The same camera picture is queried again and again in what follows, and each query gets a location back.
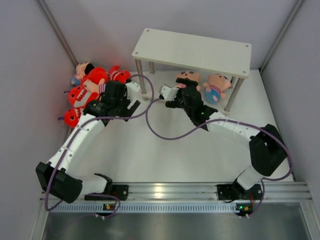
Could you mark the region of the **pink doll striped shirt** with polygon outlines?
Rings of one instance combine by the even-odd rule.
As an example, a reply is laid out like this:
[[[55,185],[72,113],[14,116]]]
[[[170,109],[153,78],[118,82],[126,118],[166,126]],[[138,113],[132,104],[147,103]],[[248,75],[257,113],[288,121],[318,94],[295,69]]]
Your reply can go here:
[[[91,80],[86,80],[84,82],[85,87],[87,88],[87,90],[91,93],[91,94],[98,94],[100,95],[101,93],[103,93],[106,89],[106,85],[107,82],[109,80],[108,79],[100,79],[98,83],[95,83]]]
[[[210,104],[217,104],[221,99],[227,97],[225,91],[231,87],[231,82],[226,76],[214,73],[208,76],[203,87],[204,99]]]
[[[198,92],[201,91],[201,86],[199,85],[201,80],[201,75],[199,72],[194,70],[185,70],[176,75],[176,78],[189,79],[191,81],[197,82],[196,89]]]

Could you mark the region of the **red plush shark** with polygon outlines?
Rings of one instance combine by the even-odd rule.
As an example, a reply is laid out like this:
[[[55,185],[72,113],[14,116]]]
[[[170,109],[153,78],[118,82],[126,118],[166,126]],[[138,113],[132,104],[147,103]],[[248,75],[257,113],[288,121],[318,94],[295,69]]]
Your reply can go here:
[[[96,84],[93,86],[79,85],[73,87],[69,91],[65,91],[65,93],[68,93],[68,101],[74,108],[82,108],[85,107],[90,101],[98,98],[99,87]]]
[[[127,70],[122,70],[119,65],[114,65],[108,71],[108,75],[111,81],[126,83],[131,77],[131,73]]]
[[[63,121],[64,124],[71,128],[75,128],[79,123],[79,119],[83,114],[83,111],[83,107],[72,107],[68,109],[63,116],[59,116],[57,120]]]

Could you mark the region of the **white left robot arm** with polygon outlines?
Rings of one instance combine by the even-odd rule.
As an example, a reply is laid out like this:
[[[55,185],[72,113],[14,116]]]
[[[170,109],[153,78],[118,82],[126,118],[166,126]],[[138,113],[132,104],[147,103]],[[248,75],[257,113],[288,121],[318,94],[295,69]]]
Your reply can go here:
[[[71,167],[78,163],[94,138],[113,118],[129,120],[139,107],[134,94],[141,87],[128,80],[126,83],[109,81],[99,97],[90,100],[74,130],[48,162],[40,162],[36,169],[42,190],[66,203],[73,203],[78,197],[86,200],[97,194],[102,200],[113,194],[113,181],[106,175],[72,176]]]

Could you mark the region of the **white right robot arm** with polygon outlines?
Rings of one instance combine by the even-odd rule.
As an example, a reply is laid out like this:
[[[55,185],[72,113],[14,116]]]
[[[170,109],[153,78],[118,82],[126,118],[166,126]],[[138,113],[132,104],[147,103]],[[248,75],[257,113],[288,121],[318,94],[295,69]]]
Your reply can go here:
[[[288,157],[288,150],[275,126],[257,127],[236,121],[217,109],[204,104],[196,82],[177,78],[183,88],[162,85],[159,94],[168,108],[183,109],[197,127],[235,140],[249,149],[250,164],[231,184],[219,184],[218,199],[224,202],[235,200],[260,200],[258,181],[271,176]]]

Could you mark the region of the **white two-tier shelf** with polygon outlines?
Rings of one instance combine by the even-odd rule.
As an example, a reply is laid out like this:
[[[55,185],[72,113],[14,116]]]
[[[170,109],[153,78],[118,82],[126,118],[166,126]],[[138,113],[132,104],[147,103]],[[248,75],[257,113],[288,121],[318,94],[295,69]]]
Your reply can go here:
[[[233,90],[224,112],[229,113],[245,79],[249,77],[252,56],[250,43],[145,28],[132,52],[137,73],[142,61],[154,64],[220,73],[230,76]]]

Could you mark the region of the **red plush whale back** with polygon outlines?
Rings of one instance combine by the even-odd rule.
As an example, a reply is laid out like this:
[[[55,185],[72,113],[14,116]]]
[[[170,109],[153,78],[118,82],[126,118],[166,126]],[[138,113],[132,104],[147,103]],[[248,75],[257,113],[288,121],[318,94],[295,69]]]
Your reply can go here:
[[[88,74],[85,74],[81,85],[86,81],[91,81],[97,85],[106,84],[110,80],[108,72],[102,67],[93,68]]]

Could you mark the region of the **pink doll black hair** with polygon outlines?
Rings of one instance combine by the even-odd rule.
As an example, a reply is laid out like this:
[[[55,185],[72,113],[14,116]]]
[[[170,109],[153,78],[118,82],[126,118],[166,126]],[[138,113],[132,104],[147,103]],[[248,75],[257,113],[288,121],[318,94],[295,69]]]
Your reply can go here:
[[[70,83],[72,86],[79,86],[87,74],[93,70],[95,66],[90,62],[79,63],[75,67],[75,74],[71,77]]]

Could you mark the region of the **aluminium mounting rail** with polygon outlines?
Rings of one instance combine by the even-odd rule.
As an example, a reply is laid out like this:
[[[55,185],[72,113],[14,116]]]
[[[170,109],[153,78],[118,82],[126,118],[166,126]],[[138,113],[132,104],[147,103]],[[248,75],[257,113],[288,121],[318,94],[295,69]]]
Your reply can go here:
[[[312,195],[305,182],[263,181],[247,191],[229,182],[115,182],[110,196],[127,202],[309,202]]]

